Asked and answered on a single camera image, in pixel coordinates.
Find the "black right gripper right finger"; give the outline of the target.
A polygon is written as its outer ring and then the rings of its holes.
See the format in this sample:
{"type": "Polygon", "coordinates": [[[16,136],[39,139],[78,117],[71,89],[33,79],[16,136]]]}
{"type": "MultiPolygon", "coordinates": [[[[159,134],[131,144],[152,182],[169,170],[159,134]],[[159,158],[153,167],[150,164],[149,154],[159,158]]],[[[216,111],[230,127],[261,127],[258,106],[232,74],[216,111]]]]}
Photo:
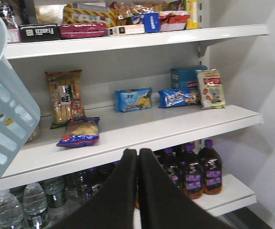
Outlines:
{"type": "Polygon", "coordinates": [[[148,148],[139,152],[138,195],[143,229],[230,228],[187,197],[148,148]]]}

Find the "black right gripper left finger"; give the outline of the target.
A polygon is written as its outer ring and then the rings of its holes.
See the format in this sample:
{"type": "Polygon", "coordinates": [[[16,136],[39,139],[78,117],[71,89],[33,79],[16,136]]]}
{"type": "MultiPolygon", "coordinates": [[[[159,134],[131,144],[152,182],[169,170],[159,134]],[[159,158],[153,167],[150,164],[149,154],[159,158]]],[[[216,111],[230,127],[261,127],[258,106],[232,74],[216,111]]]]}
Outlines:
{"type": "Polygon", "coordinates": [[[102,188],[53,229],[132,229],[137,178],[137,152],[125,149],[102,188]]]}

